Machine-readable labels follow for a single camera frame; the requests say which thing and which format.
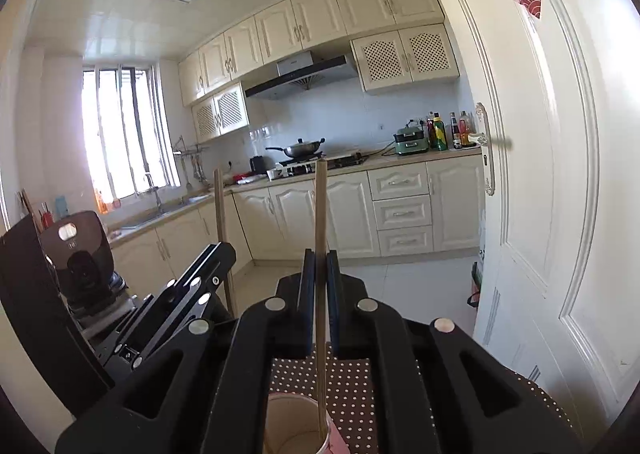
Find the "cream lower cabinets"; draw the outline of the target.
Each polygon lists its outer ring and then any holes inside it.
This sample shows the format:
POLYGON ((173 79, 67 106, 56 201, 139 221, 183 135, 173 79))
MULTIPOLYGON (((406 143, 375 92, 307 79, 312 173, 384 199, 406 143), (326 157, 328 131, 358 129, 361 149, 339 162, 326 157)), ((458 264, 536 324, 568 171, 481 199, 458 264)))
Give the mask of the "cream lower cabinets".
MULTIPOLYGON (((330 248, 343 259, 471 249, 480 243, 483 166, 477 152, 376 159, 328 179, 330 248)), ((294 260, 314 245, 314 179, 261 182, 224 196, 236 271, 256 261, 294 260)), ((139 296, 177 278, 218 240, 215 199, 193 203, 112 234, 116 271, 139 296)))

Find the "black wok with lid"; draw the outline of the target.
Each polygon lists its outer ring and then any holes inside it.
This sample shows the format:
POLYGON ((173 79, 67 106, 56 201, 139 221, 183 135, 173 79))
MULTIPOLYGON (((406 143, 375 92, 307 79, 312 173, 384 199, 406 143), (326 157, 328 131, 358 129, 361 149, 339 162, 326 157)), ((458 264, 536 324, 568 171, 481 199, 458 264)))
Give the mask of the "black wok with lid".
POLYGON ((315 141, 303 141, 298 139, 296 143, 289 145, 288 147, 267 147, 267 150, 283 152, 289 159, 307 159, 309 156, 314 156, 319 152, 322 144, 326 142, 326 139, 321 138, 315 141))

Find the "kitchen window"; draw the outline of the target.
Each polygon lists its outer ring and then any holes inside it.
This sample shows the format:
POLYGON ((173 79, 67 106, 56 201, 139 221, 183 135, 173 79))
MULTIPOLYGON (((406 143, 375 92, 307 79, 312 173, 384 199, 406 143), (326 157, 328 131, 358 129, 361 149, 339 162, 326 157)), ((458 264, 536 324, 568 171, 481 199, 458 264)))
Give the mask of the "kitchen window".
POLYGON ((86 66, 81 112, 101 214, 143 194, 179 187, 160 84, 151 66, 86 66))

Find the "white panel door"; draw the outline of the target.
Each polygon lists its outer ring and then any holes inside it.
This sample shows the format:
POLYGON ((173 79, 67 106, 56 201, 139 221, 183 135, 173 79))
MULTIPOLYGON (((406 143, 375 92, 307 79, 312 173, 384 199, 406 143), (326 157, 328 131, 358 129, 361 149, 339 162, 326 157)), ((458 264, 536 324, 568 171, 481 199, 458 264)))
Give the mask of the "white panel door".
POLYGON ((441 0, 488 138, 474 337, 600 439, 639 382, 639 13, 441 0))

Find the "wooden chopstick eight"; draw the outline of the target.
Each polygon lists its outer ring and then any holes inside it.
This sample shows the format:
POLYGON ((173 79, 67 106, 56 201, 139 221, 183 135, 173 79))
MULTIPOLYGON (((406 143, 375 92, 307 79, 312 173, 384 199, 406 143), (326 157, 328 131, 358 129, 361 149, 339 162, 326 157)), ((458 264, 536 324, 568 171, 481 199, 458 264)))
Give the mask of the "wooden chopstick eight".
POLYGON ((314 186, 314 252, 316 266, 316 365, 317 365, 317 401, 320 444, 324 443, 328 435, 326 424, 326 161, 320 159, 316 165, 316 183, 314 186))

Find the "wall utensil rack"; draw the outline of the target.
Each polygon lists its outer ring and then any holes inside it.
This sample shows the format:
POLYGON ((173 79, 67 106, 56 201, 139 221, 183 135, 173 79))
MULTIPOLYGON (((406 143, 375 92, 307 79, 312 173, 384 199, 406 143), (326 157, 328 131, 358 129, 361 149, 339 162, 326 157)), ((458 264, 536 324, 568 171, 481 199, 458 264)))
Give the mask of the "wall utensil rack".
POLYGON ((212 186, 206 176, 202 160, 203 153, 207 149, 207 145, 199 143, 187 145, 183 136, 171 144, 172 154, 180 161, 182 174, 186 179, 186 191, 189 193, 196 190, 196 185, 200 185, 200 190, 208 190, 212 186))

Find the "black range hood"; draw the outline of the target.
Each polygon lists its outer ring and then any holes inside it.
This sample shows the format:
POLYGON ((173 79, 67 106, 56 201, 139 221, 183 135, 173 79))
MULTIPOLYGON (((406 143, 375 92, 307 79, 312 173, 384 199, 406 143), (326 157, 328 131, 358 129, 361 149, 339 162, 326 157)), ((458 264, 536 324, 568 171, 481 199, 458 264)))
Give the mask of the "black range hood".
POLYGON ((320 60, 310 66, 271 78, 269 81, 244 89, 246 98, 276 100, 308 92, 317 86, 350 80, 358 73, 354 60, 346 55, 320 60))

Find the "cream cabinets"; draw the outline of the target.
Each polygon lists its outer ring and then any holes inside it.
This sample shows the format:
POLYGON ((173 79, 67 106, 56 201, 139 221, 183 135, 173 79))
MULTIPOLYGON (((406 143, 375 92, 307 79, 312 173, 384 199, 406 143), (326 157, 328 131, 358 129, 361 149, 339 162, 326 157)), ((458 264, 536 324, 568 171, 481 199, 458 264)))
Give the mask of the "cream cabinets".
MULTIPOLYGON (((480 243, 483 166, 477 152, 376 159, 328 179, 330 248, 343 259, 471 249, 480 243)), ((314 245, 314 179, 261 182, 224 196, 236 271, 256 261, 294 260, 314 245)), ((215 199, 193 203, 112 234, 116 271, 139 296, 177 278, 218 240, 215 199)))
POLYGON ((438 0, 282 0, 178 65, 199 143, 244 128, 244 89, 320 60, 354 60, 365 92, 459 75, 438 0))

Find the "chrome sink faucet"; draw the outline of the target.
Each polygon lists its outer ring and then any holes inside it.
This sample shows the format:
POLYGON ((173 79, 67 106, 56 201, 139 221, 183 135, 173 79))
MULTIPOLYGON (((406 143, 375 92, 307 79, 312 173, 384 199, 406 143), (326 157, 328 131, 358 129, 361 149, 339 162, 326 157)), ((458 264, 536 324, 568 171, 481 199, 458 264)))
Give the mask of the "chrome sink faucet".
POLYGON ((158 191, 160 191, 160 188, 158 188, 157 185, 155 185, 155 182, 153 180, 153 176, 151 173, 147 171, 145 173, 145 177, 149 184, 149 191, 154 196, 154 200, 156 204, 156 212, 157 214, 161 215, 164 212, 164 205, 163 205, 162 199, 160 198, 160 195, 158 194, 158 191))

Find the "red label bottle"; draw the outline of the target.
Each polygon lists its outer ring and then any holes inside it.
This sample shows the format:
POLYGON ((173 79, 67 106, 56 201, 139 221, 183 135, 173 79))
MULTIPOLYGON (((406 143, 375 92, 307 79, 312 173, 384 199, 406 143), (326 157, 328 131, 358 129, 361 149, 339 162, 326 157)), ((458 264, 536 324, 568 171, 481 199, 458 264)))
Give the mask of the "red label bottle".
POLYGON ((469 119, 469 115, 466 114, 465 110, 460 112, 460 116, 458 118, 458 127, 460 133, 460 140, 463 147, 472 147, 473 142, 470 140, 469 134, 472 133, 472 126, 469 119))

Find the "dark sauce bottle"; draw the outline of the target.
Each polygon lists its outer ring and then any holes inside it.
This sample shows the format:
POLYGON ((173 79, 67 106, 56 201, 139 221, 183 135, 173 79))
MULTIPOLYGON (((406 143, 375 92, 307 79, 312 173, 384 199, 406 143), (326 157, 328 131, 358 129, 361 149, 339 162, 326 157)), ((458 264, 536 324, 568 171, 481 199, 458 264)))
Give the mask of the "dark sauce bottle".
POLYGON ((450 118, 450 131, 451 131, 452 146, 455 149, 461 149, 462 148, 462 143, 461 143, 461 139, 460 139, 458 121, 457 121, 457 118, 456 118, 456 115, 454 114, 454 112, 451 112, 449 114, 449 118, 450 118))

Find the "green electric cooker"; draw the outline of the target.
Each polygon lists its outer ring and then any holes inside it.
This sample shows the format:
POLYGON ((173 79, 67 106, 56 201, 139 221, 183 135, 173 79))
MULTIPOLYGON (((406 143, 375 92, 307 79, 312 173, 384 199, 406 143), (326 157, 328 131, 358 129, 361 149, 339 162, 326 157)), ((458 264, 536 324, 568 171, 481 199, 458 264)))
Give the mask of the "green electric cooker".
POLYGON ((395 153, 400 156, 424 153, 430 148, 423 125, 414 119, 394 133, 394 142, 395 153))

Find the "black air fryer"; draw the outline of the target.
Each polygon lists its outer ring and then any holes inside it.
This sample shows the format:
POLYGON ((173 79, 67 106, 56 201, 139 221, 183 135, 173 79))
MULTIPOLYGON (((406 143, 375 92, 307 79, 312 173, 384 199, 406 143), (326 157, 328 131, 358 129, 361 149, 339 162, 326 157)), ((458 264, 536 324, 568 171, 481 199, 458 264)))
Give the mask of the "black air fryer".
POLYGON ((60 292, 76 319, 97 315, 126 291, 94 211, 80 211, 55 222, 40 234, 40 243, 55 267, 60 292))

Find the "brown polka dot tablecloth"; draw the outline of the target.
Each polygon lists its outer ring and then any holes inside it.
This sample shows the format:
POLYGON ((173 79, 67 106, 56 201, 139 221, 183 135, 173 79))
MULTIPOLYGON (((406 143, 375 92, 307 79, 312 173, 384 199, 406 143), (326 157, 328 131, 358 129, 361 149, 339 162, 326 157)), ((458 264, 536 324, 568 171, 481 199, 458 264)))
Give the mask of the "brown polka dot tablecloth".
MULTIPOLYGON (((459 353, 462 382, 470 392, 451 396, 452 384, 430 356, 416 369, 424 376, 430 417, 413 427, 435 442, 437 453, 579 453, 582 445, 570 420, 534 382, 503 366, 482 347, 459 353)), ((274 360, 266 433, 270 452, 296 453, 285 439, 288 422, 303 425, 316 415, 314 361, 274 360)), ((328 359, 329 453, 379 453, 384 420, 375 413, 371 367, 367 360, 328 359)))

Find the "wooden chopstick one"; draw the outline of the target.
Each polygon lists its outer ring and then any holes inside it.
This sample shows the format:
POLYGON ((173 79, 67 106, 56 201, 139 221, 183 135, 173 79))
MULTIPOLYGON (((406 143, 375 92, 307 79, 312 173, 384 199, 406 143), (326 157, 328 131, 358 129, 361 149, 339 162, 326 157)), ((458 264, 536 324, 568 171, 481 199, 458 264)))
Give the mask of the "wooden chopstick one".
MULTIPOLYGON (((215 211, 216 211, 216 224, 217 235, 221 242, 227 243, 227 228, 226 228, 226 212, 224 211, 224 178, 222 178, 221 168, 218 167, 213 171, 214 176, 214 194, 215 194, 215 211)), ((226 294, 227 309, 233 318, 238 313, 236 307, 236 297, 233 282, 232 271, 227 274, 226 287, 224 288, 226 294)))

